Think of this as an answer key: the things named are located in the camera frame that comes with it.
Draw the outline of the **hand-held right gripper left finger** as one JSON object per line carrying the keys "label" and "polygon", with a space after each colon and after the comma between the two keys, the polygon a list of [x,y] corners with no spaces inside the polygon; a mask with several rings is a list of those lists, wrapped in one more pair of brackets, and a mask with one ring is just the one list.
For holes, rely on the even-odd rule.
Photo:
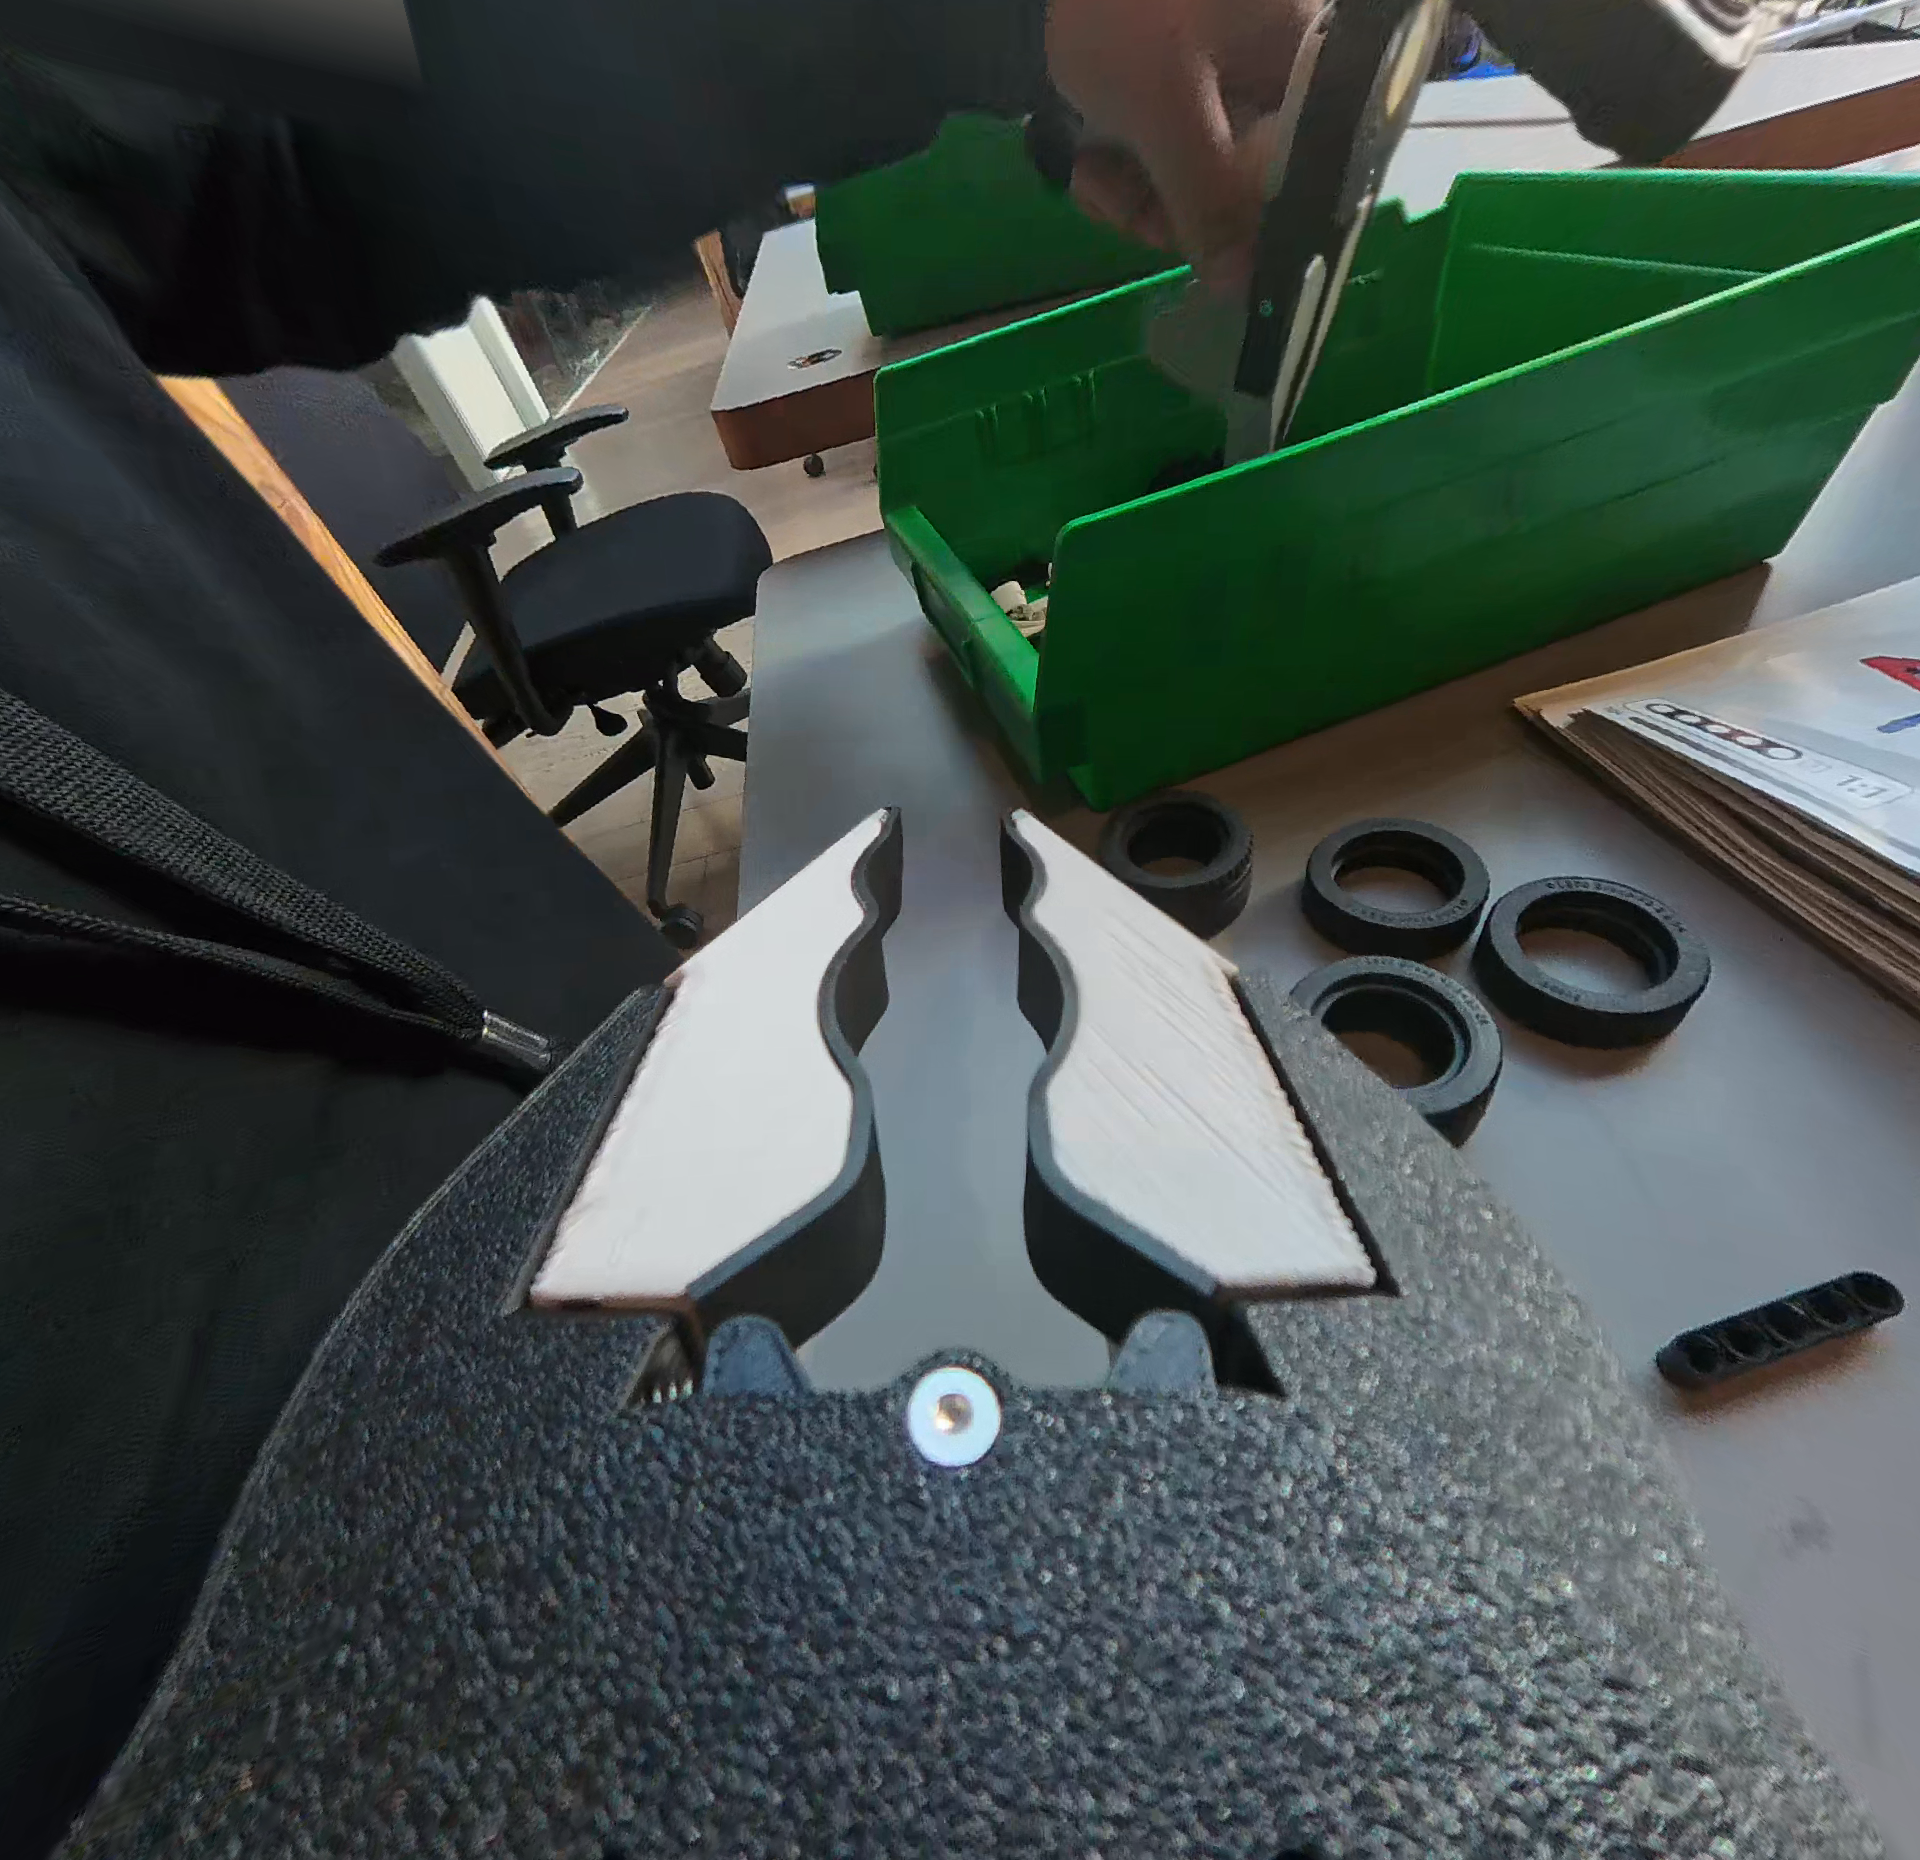
{"label": "hand-held right gripper left finger", "polygon": [[892,1002],[898,809],[879,809],[687,961],[569,1169],[533,1265],[541,1316],[730,1321],[805,1348],[881,1271],[886,1186],[863,1052]]}

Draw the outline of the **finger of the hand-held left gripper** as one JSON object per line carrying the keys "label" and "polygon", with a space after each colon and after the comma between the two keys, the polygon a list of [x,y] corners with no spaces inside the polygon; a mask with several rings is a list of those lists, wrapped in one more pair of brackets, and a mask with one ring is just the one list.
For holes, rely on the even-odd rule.
{"label": "finger of the hand-held left gripper", "polygon": [[1218,396],[1225,459],[1265,459],[1284,445],[1332,333],[1362,233],[1362,223],[1260,230],[1245,313],[1229,328]]}

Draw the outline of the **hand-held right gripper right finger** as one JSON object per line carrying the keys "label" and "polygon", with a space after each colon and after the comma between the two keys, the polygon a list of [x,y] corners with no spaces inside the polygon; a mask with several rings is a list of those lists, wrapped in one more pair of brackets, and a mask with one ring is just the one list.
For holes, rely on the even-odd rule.
{"label": "hand-held right gripper right finger", "polygon": [[1027,1092],[1023,1238],[1094,1328],[1380,1293],[1238,968],[1028,810],[1002,818]]}

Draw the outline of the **green plastic bin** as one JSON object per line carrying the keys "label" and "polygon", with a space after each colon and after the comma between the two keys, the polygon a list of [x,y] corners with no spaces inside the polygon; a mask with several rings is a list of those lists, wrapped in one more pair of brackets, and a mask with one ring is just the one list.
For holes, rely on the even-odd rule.
{"label": "green plastic bin", "polygon": [[1374,216],[1281,453],[1227,467],[1150,362],[1164,272],[885,369],[882,529],[1023,774],[1108,810],[1782,552],[1916,362],[1916,216],[1916,175],[1466,173]]}
{"label": "green plastic bin", "polygon": [[1176,267],[1082,215],[1031,161],[1025,126],[984,114],[951,117],[926,149],[824,186],[812,221],[828,292],[857,296],[882,341]]}

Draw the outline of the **instruction booklet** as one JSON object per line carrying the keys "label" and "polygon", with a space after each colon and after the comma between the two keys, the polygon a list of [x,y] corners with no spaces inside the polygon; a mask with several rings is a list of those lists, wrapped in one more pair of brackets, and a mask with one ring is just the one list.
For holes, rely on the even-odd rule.
{"label": "instruction booklet", "polygon": [[1918,1013],[1916,576],[1512,710]]}

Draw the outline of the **black straight beam piece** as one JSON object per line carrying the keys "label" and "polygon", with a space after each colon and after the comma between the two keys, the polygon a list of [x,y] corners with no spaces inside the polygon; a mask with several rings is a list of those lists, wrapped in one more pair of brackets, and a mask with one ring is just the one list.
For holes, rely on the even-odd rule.
{"label": "black straight beam piece", "polygon": [[1652,1358],[1657,1375],[1693,1394],[1778,1368],[1861,1338],[1906,1310],[1905,1290],[1869,1271],[1843,1272],[1671,1338]]}

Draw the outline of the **person's left forearm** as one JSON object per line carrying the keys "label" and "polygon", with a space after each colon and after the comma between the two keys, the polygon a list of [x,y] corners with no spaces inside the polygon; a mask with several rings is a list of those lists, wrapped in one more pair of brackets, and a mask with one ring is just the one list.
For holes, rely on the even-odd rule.
{"label": "person's left forearm", "polygon": [[363,367],[1045,92],[1049,0],[4,0],[4,361]]}

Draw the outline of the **person's left hand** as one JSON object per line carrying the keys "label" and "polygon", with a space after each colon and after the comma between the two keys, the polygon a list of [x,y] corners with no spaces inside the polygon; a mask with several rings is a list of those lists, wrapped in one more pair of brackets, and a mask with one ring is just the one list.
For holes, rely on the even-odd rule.
{"label": "person's left hand", "polygon": [[1073,202],[1241,294],[1274,146],[1265,122],[1325,2],[1049,0],[1049,74],[1082,124]]}

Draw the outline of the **black rubber toy tire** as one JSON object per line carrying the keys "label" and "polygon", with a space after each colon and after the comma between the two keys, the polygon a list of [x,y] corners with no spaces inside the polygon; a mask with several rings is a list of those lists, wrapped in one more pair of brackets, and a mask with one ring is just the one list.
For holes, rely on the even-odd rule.
{"label": "black rubber toy tire", "polygon": [[[1524,937],[1592,937],[1631,956],[1639,988],[1577,987],[1548,972]],[[1614,881],[1551,877],[1509,889],[1485,917],[1472,948],[1482,995],[1528,1033],[1620,1051],[1676,1033],[1706,992],[1714,964],[1706,941],[1657,896]]]}
{"label": "black rubber toy tire", "polygon": [[[1390,911],[1352,894],[1349,872],[1405,872],[1434,889],[1425,911]],[[1315,844],[1300,906],[1329,943],[1357,956],[1428,961],[1469,944],[1491,901],[1491,875],[1477,849],[1447,826],[1414,818],[1362,818]]]}
{"label": "black rubber toy tire", "polygon": [[1217,797],[1166,791],[1108,815],[1096,859],[1137,898],[1212,941],[1249,906],[1255,835]]}
{"label": "black rubber toy tire", "polygon": [[1306,972],[1291,1000],[1453,1145],[1477,1133],[1505,1041],[1469,987],[1427,963],[1357,956]]}

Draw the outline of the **black office chair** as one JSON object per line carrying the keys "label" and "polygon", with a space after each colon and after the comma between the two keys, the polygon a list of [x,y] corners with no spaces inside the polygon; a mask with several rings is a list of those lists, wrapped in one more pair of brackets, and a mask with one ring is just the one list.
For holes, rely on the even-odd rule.
{"label": "black office chair", "polygon": [[750,675],[721,636],[754,618],[772,551],[744,505],[709,491],[583,522],[570,453],[628,418],[619,403],[586,407],[510,437],[484,456],[499,481],[372,563],[444,575],[472,636],[451,693],[488,745],[559,737],[580,710],[619,740],[547,810],[557,826],[652,781],[642,908],[688,953],[704,917],[666,893],[685,797],[714,789],[716,760],[748,760]]}

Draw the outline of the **wooden box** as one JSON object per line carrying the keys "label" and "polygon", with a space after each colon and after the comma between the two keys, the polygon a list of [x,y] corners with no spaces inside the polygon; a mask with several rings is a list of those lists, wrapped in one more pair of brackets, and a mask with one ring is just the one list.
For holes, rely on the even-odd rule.
{"label": "wooden box", "polygon": [[472,720],[452,687],[444,681],[443,673],[429,663],[427,654],[406,632],[376,587],[302,495],[297,481],[285,473],[271,448],[234,407],[228,393],[210,378],[161,377],[156,378],[156,385],[253,486],[261,500],[279,517],[289,535],[344,595],[355,612],[372,628],[375,635],[379,635],[386,648],[397,654],[399,663],[417,678],[417,683],[436,698],[436,703],[444,709],[444,715],[449,715],[469,735],[469,739],[481,747],[482,755],[492,762],[492,766],[500,768],[512,782],[512,771],[502,764],[492,743],[486,740],[482,726]]}

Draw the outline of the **white panel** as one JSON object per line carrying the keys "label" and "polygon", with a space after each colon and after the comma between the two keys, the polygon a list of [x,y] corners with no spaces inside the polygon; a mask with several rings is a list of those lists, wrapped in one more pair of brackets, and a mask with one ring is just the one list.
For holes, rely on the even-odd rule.
{"label": "white panel", "polygon": [[486,464],[495,448],[552,417],[488,296],[451,328],[400,337],[390,361],[469,489],[499,479]]}

